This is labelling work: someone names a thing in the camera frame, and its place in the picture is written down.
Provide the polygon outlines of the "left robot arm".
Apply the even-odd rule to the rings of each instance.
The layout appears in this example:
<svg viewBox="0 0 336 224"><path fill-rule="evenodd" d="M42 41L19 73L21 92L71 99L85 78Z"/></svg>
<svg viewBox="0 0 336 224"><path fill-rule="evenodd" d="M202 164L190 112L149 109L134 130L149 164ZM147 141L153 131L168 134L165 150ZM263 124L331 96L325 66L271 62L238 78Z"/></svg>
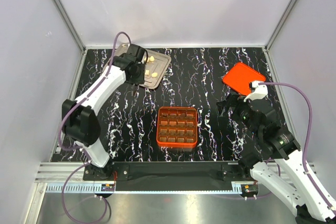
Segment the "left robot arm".
<svg viewBox="0 0 336 224"><path fill-rule="evenodd" d="M130 44L125 53L114 56L101 76L82 95L75 100L65 100L62 104L61 130L72 138L96 166L95 174L103 180L113 175L113 167L108 164L109 154L99 140L101 127L97 115L112 95L122 84L144 84L146 49Z"/></svg>

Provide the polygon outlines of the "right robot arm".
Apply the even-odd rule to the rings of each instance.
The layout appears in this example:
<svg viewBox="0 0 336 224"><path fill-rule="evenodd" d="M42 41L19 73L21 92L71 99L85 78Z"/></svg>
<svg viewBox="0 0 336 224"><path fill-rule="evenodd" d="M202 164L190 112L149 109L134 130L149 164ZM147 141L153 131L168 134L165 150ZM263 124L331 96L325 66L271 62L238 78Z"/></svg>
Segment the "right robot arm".
<svg viewBox="0 0 336 224"><path fill-rule="evenodd" d="M277 112L269 101L246 102L239 94L229 94L216 105L220 117L243 123L255 135L262 155L274 160L290 182L272 172L255 151L238 161L242 179L262 183L291 210L296 223L335 223L335 199L303 161L299 143L278 123Z"/></svg>

